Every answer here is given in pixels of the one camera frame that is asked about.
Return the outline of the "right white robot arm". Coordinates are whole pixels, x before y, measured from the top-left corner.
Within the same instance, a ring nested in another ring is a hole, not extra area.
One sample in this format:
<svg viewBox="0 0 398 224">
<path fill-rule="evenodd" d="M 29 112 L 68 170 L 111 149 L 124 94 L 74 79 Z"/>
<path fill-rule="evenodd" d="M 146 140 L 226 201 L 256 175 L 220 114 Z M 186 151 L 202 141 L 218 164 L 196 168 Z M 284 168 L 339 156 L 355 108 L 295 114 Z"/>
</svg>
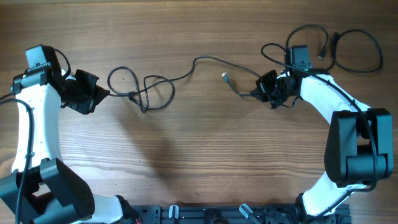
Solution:
<svg viewBox="0 0 398 224">
<path fill-rule="evenodd" d="M 394 169 L 392 117 L 384 108 L 357 102 L 329 74 L 312 70 L 275 70 L 256 80 L 261 101 L 272 108 L 294 96 L 310 103 L 330 125 L 324 153 L 325 172 L 316 184 L 297 198 L 300 221 L 330 217 L 355 192 L 369 192 Z"/>
</svg>

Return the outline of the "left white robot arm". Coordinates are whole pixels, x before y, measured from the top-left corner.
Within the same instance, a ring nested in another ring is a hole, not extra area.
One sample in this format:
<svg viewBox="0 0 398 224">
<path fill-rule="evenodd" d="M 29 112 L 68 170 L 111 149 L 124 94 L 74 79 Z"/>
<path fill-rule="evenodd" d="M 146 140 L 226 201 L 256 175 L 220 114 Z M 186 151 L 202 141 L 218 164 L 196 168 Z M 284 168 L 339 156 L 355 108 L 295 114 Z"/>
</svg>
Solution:
<svg viewBox="0 0 398 224">
<path fill-rule="evenodd" d="M 97 77 L 77 70 L 66 79 L 58 70 L 29 69 L 12 86 L 19 105 L 19 137 L 11 174 L 1 179 L 1 199 L 16 223 L 134 223 L 140 218 L 120 195 L 92 193 L 62 161 L 58 118 L 64 103 L 82 114 L 108 95 Z"/>
</svg>

